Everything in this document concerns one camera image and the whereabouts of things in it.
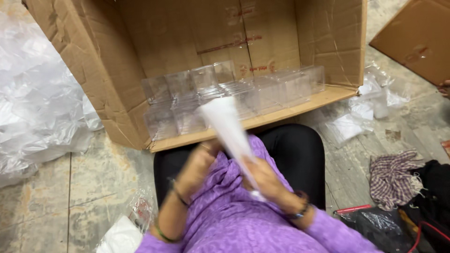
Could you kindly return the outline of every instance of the purple checkered scarf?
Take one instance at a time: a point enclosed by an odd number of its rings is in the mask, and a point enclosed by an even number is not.
[[[421,167],[411,162],[416,155],[412,149],[371,161],[370,196],[379,208],[391,211],[397,205],[405,205],[423,188],[420,179],[409,172]]]

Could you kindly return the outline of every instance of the black bracelet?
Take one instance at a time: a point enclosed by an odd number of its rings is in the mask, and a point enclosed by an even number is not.
[[[310,206],[308,195],[305,192],[303,192],[303,191],[295,191],[294,194],[297,195],[300,198],[306,199],[306,204],[305,204],[305,207],[302,210],[300,210],[298,213],[296,213],[296,214],[287,214],[286,217],[288,219],[290,219],[290,220],[295,220],[295,219],[303,217],[305,215],[306,211],[308,210],[309,206]]]
[[[189,207],[189,204],[186,203],[186,201],[181,197],[181,194],[179,191],[175,188],[175,180],[172,180],[172,190],[175,193],[175,195],[178,197],[178,199],[185,205],[186,207]]]

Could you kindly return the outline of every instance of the lap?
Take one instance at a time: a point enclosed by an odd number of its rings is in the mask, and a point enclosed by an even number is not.
[[[325,209],[325,154],[322,140],[313,129],[288,124],[257,134],[273,157],[279,171],[294,190],[303,190],[311,202]],[[153,163],[158,204],[170,189],[195,145],[187,145],[155,154]]]

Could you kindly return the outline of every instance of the purple patterned sleeve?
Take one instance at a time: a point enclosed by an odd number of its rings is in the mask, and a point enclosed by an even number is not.
[[[135,253],[180,253],[181,243],[169,244],[158,240],[149,233],[145,233],[139,248]]]
[[[383,253],[357,231],[322,210],[315,210],[312,225],[305,231],[333,253]]]

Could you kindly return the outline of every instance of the purple top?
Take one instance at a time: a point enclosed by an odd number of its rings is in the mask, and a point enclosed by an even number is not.
[[[265,159],[283,185],[292,191],[262,141],[256,136],[250,136],[249,141],[254,154]],[[183,240],[168,244],[147,233],[137,253],[381,252],[361,234],[318,209],[306,231],[293,227],[275,204],[250,197],[241,185],[238,164],[222,152],[210,170],[201,190],[192,196]]]

